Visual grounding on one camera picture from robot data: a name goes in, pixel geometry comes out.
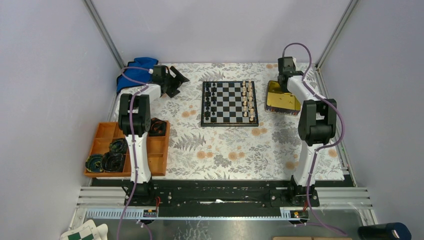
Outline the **gold tin box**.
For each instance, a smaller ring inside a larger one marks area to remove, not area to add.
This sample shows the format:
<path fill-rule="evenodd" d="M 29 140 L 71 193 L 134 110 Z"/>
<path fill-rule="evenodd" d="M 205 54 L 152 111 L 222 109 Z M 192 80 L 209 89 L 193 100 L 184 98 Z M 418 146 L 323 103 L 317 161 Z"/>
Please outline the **gold tin box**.
<path fill-rule="evenodd" d="M 282 92 L 277 81 L 271 80 L 267 84 L 265 110 L 297 116 L 301 112 L 301 104 L 293 94 Z"/>

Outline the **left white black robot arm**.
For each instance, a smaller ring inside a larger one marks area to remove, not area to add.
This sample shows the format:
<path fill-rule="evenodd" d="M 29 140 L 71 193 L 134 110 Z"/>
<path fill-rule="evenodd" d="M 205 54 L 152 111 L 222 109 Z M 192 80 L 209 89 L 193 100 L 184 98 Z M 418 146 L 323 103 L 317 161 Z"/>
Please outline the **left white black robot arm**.
<path fill-rule="evenodd" d="M 174 66 L 156 64 L 152 68 L 136 67 L 151 77 L 142 82 L 128 77 L 124 67 L 121 75 L 140 84 L 142 89 L 134 94 L 122 94 L 119 100 L 118 127 L 123 132 L 131 161 L 130 185 L 126 192 L 125 205 L 148 206 L 156 201 L 152 173 L 147 153 L 147 138 L 151 129 L 151 101 L 167 95 L 177 95 L 179 87 L 188 82 Z"/>

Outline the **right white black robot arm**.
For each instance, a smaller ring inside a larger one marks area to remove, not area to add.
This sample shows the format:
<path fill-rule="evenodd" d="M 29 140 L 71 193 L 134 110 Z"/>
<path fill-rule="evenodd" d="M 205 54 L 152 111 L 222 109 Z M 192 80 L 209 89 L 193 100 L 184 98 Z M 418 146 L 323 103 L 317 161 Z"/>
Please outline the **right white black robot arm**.
<path fill-rule="evenodd" d="M 327 145 L 336 134 L 337 103 L 315 92 L 296 69 L 291 56 L 278 59 L 277 81 L 284 93 L 301 103 L 298 134 L 302 141 L 299 165 L 290 178 L 286 201 L 293 206 L 310 206 L 315 190 L 318 149 Z"/>

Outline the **black white chess board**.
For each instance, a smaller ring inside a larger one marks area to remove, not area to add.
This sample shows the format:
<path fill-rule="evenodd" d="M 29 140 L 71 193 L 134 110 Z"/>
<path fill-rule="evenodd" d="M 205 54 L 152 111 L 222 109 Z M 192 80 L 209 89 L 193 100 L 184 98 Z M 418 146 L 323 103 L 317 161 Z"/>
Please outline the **black white chess board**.
<path fill-rule="evenodd" d="M 202 127 L 257 127 L 259 125 L 255 82 L 252 81 L 254 121 L 250 121 L 248 80 L 246 82 L 247 113 L 243 111 L 243 81 L 204 81 L 202 83 Z"/>

